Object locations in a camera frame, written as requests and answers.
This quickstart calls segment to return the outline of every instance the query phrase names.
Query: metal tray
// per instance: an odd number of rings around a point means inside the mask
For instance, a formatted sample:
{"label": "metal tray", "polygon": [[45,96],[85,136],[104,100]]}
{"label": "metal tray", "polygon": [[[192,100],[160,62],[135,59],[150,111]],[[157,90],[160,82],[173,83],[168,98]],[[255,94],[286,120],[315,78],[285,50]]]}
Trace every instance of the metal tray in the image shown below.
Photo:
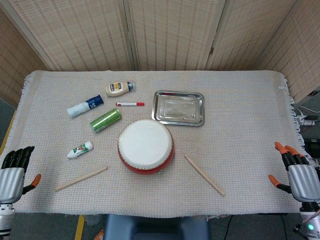
{"label": "metal tray", "polygon": [[168,125],[201,126],[205,123],[205,97],[198,92],[157,91],[152,119]]}

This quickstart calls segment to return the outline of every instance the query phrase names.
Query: drumstick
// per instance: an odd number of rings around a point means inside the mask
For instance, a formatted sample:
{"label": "drumstick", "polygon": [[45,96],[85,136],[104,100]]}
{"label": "drumstick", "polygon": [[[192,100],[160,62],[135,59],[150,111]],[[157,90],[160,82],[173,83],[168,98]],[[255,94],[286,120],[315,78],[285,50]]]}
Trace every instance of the drumstick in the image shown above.
{"label": "drumstick", "polygon": [[185,154],[184,157],[189,161],[189,163],[195,168],[195,170],[198,171],[198,173],[205,179],[207,180],[208,183],[210,183],[210,185],[212,187],[215,188],[215,190],[217,190],[223,197],[226,195],[225,191],[223,191],[220,187],[217,186],[217,184],[214,183],[214,181],[212,181],[212,179],[204,172],[202,171],[202,169],[194,162],[192,161],[192,159]]}
{"label": "drumstick", "polygon": [[95,170],[95,171],[89,172],[89,173],[87,173],[86,175],[83,175],[83,176],[77,177],[77,178],[75,178],[75,179],[73,179],[73,180],[71,180],[71,181],[68,181],[67,183],[65,183],[65,184],[63,184],[63,185],[57,186],[54,190],[55,190],[56,192],[58,192],[58,191],[61,190],[61,189],[64,189],[64,188],[66,188],[66,187],[69,187],[70,185],[76,184],[76,183],[78,183],[78,182],[80,182],[80,181],[82,181],[82,180],[85,180],[85,179],[90,178],[90,177],[92,177],[92,176],[94,176],[94,175],[97,175],[97,174],[99,174],[99,173],[101,173],[101,172],[103,172],[103,171],[105,171],[105,170],[107,170],[107,169],[108,169],[108,167],[107,167],[107,166],[104,166],[104,167],[102,167],[102,168],[100,168],[100,169],[97,169],[97,170]]}

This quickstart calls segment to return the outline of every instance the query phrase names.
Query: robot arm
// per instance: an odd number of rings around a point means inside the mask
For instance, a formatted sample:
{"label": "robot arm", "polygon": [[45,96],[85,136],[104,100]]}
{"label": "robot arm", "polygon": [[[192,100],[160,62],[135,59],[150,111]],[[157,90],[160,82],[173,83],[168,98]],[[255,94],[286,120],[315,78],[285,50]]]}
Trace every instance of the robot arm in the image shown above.
{"label": "robot arm", "polygon": [[[275,149],[281,153],[282,161],[287,170],[289,184],[284,185],[269,175],[272,184],[292,196],[302,203],[300,214],[302,222],[297,224],[294,232],[306,240],[320,238],[320,181],[319,168],[309,165],[307,159],[290,146],[283,147],[279,142],[275,142]],[[299,232],[301,226],[306,226],[306,235]]]}
{"label": "robot arm", "polygon": [[0,239],[9,236],[16,210],[13,204],[21,196],[34,189],[41,175],[35,176],[33,182],[24,187],[25,174],[34,146],[9,152],[3,160],[0,169]]}

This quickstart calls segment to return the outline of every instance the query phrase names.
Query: green can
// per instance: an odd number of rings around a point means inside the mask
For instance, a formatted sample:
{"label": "green can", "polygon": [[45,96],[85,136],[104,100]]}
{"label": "green can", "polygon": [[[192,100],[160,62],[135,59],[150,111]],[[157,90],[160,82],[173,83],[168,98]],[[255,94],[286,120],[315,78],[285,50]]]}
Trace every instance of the green can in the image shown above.
{"label": "green can", "polygon": [[111,111],[108,111],[106,114],[98,117],[96,120],[90,122],[91,128],[96,132],[100,132],[106,127],[109,127],[111,124],[114,124],[122,118],[121,113],[118,108],[114,108]]}

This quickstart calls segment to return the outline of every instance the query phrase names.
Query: yellow floor tape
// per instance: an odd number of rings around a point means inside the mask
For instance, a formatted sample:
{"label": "yellow floor tape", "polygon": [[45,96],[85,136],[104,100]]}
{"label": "yellow floor tape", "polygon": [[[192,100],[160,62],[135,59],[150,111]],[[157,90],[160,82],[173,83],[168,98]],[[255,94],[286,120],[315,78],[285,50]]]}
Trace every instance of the yellow floor tape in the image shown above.
{"label": "yellow floor tape", "polygon": [[9,133],[10,133],[10,130],[11,130],[11,127],[12,127],[12,124],[14,123],[14,119],[15,119],[15,116],[16,116],[16,112],[17,112],[17,111],[14,111],[14,114],[13,114],[13,116],[12,116],[12,118],[11,118],[9,127],[8,127],[8,129],[6,130],[4,139],[3,139],[2,144],[1,144],[1,147],[0,147],[0,155],[2,154],[2,152],[3,152],[4,149],[5,149],[5,146],[6,146],[6,143],[7,143],[7,139],[8,139],[8,136],[9,136]]}
{"label": "yellow floor tape", "polygon": [[82,237],[82,231],[84,229],[84,224],[85,224],[85,218],[83,215],[79,216],[78,219],[78,225],[76,227],[76,232],[75,232],[75,236],[74,236],[74,240],[81,240]]}

